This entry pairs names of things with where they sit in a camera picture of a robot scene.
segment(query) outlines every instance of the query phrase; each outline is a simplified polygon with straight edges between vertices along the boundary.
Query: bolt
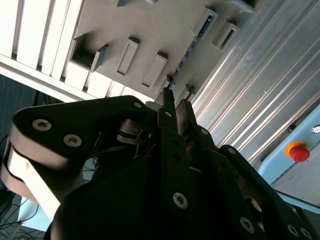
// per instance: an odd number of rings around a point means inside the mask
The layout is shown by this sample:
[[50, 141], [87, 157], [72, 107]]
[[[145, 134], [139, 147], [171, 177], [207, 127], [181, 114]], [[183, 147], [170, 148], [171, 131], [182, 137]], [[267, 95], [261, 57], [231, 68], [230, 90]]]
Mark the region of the bolt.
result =
[[201, 132], [202, 132], [203, 134], [205, 134], [205, 135], [208, 135], [208, 131], [205, 130], [204, 128], [201, 128]]
[[72, 148], [78, 148], [82, 144], [82, 140], [79, 136], [74, 134], [68, 134], [64, 136], [63, 142], [68, 146]]
[[304, 227], [301, 227], [300, 229], [303, 235], [305, 235], [308, 239], [312, 239], [311, 234]]
[[290, 233], [292, 233], [293, 235], [295, 235], [297, 238], [299, 237], [299, 233], [298, 233], [298, 231], [295, 229], [294, 226], [288, 224], [286, 227], [288, 228], [288, 230], [289, 230]]
[[44, 119], [36, 119], [32, 122], [32, 127], [38, 131], [48, 131], [51, 129], [52, 125], [49, 121]]
[[170, 112], [165, 111], [164, 113], [165, 113], [167, 116], [172, 117], [172, 114], [171, 114]]
[[137, 108], [142, 108], [142, 105], [140, 104], [140, 103], [138, 103], [138, 102], [134, 102], [133, 103]]
[[175, 205], [177, 205], [179, 208], [186, 209], [188, 207], [188, 200], [182, 193], [176, 192], [173, 194], [172, 198]]
[[229, 152], [232, 153], [233, 155], [236, 154], [236, 151], [234, 149], [232, 149], [231, 147], [228, 148]]
[[250, 233], [250, 234], [254, 234], [255, 233], [255, 228], [254, 228], [252, 222], [248, 218], [246, 218], [244, 216], [240, 217], [240, 223], [241, 223], [242, 227], [248, 233]]
[[320, 133], [320, 125], [314, 126], [314, 127], [312, 128], [312, 132], [313, 132], [314, 134]]

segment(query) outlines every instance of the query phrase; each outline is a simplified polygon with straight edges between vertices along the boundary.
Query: emergency stop button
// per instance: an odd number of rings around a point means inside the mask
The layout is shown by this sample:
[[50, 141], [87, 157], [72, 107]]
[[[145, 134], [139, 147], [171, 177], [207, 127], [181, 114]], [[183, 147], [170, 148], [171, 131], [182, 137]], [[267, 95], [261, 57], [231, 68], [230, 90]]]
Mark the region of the emergency stop button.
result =
[[298, 145], [290, 149], [289, 155], [293, 159], [293, 161], [301, 163], [309, 158], [310, 152], [305, 148], [305, 146]]
[[307, 145], [303, 141], [290, 143], [285, 148], [285, 154], [297, 163], [302, 163], [310, 157]]

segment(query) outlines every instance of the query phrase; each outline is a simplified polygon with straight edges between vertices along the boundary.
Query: cable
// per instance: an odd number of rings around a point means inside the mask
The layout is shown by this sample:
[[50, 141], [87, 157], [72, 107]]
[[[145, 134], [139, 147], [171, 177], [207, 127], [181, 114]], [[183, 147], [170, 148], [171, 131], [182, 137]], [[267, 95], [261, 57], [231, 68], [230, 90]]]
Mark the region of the cable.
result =
[[23, 235], [15, 237], [16, 239], [21, 239], [22, 237], [28, 235], [33, 240], [35, 238], [31, 234], [34, 233], [35, 231], [38, 231], [38, 230], [34, 229], [34, 230], [30, 231], [30, 232], [26, 232], [25, 230], [19, 229], [19, 231], [21, 231], [21, 232], [17, 232], [16, 234], [23, 234]]
[[15, 214], [15, 212], [16, 212], [23, 204], [25, 204], [27, 200], [28, 200], [28, 199], [26, 199], [23, 203], [21, 203], [20, 206], [18, 206], [18, 207], [10, 214], [10, 216], [7, 217], [7, 219], [4, 220], [4, 224], [0, 225], [0, 230], [1, 230], [1, 229], [6, 229], [6, 228], [9, 227], [9, 226], [7, 226], [7, 227], [5, 227], [5, 228], [1, 228], [1, 227], [3, 227], [4, 225], [8, 225], [8, 224], [5, 224], [5, 223], [8, 222], [8, 220], [12, 217], [12, 215]]
[[31, 217], [29, 217], [29, 218], [27, 218], [27, 219], [24, 219], [24, 220], [22, 220], [22, 221], [14, 221], [14, 222], [11, 222], [11, 223], [8, 223], [8, 224], [2, 224], [2, 225], [0, 226], [0, 230], [1, 230], [1, 229], [6, 229], [6, 228], [8, 228], [8, 227], [9, 227], [10, 225], [12, 225], [12, 224], [22, 224], [23, 222], [32, 219], [35, 215], [37, 215], [38, 210], [39, 210], [39, 204], [38, 204], [38, 206], [36, 207], [35, 213], [34, 213]]

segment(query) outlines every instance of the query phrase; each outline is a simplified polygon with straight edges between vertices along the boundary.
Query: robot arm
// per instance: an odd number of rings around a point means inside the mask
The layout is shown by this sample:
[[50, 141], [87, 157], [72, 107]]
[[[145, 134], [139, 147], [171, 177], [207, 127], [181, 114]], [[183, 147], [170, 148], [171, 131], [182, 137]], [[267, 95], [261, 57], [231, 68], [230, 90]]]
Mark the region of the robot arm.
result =
[[175, 109], [167, 88], [155, 102], [120, 96], [13, 117], [1, 179], [42, 206], [48, 239], [318, 239], [235, 148], [215, 146], [190, 102]]

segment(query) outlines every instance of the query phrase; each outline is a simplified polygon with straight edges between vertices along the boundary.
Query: red emergency stop button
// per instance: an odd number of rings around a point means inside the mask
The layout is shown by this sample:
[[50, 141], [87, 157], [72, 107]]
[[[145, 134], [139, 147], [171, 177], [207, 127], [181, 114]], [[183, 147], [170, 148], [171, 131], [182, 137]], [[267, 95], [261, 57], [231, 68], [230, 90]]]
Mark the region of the red emergency stop button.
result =
[[301, 163], [309, 158], [310, 152], [305, 145], [296, 145], [289, 150], [289, 155], [295, 162]]

